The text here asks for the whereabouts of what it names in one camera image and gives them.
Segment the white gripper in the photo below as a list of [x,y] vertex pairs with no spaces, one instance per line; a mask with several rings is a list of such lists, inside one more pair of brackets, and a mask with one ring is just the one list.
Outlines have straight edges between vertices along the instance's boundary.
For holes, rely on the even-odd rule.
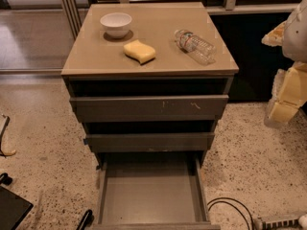
[[[286,22],[280,23],[261,42],[276,47],[283,43]],[[272,85],[272,98],[268,105],[268,119],[279,124],[289,123],[307,102],[307,63],[296,61],[287,71],[279,69]]]

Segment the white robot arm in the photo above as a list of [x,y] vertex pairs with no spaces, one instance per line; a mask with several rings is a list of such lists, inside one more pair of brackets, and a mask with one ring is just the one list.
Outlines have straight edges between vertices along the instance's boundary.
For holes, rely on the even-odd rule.
[[280,46],[283,56],[294,62],[288,70],[277,70],[266,110],[265,124],[281,127],[307,102],[307,0],[302,0],[287,20],[265,34],[261,42]]

